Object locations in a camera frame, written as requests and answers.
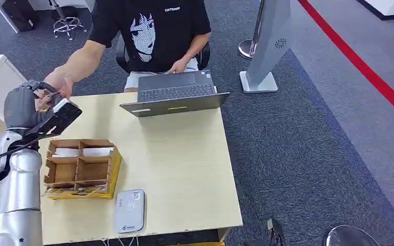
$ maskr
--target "black cord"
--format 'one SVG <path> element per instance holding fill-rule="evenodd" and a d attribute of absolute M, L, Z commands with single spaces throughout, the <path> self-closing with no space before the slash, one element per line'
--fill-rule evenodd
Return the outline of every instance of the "black cord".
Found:
<path fill-rule="evenodd" d="M 44 136 L 45 136 L 45 134 L 40 135 L 38 138 L 34 139 L 33 141 L 30 141 L 29 143 L 27 143 L 27 144 L 25 144 L 25 145 L 23 145 L 23 146 L 20 146 L 20 147 L 15 148 L 14 150 L 10 150 L 10 151 L 7 151 L 7 152 L 5 152 L 5 153 L 2 153 L 2 154 L 0 154 L 0 158 L 3 157 L 3 156 L 11 155 L 11 154 L 13 154 L 13 153 L 16 152 L 16 151 L 19 151 L 19 150 L 21 150 L 21 149 L 26 148 L 26 147 L 32 145 L 33 143 L 39 141 L 40 139 L 42 139 Z"/>

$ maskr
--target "white device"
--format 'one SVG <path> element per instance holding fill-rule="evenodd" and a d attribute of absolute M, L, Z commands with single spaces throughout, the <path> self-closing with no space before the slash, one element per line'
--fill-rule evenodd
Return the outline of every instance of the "white device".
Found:
<path fill-rule="evenodd" d="M 286 0 L 261 0 L 261 23 L 256 51 L 247 71 L 240 72 L 244 93 L 278 90 L 271 71 L 291 43 L 291 7 Z"/>
<path fill-rule="evenodd" d="M 136 232 L 144 226 L 144 191 L 122 191 L 117 195 L 114 230 L 118 233 Z"/>

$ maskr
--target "black t-shirt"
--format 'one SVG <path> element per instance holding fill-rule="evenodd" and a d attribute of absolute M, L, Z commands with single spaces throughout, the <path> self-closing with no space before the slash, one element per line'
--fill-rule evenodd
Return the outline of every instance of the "black t-shirt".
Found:
<path fill-rule="evenodd" d="M 88 39 L 108 48 L 121 31 L 132 71 L 169 70 L 211 31 L 203 0 L 96 0 L 92 24 Z"/>

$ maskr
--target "speaker grille logo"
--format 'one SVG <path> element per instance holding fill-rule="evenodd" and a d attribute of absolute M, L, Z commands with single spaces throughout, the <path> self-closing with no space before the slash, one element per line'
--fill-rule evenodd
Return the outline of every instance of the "speaker grille logo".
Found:
<path fill-rule="evenodd" d="M 275 42 L 275 48 L 276 49 L 282 49 L 286 46 L 286 44 L 288 43 L 288 40 L 286 40 L 284 37 L 279 38 L 276 42 Z"/>

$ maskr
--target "laptop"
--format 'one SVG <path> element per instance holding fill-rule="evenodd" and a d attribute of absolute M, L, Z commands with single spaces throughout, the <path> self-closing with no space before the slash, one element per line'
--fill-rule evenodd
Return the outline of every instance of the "laptop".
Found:
<path fill-rule="evenodd" d="M 209 70 L 140 77 L 138 101 L 120 107 L 136 117 L 219 108 L 229 92 L 216 93 Z"/>

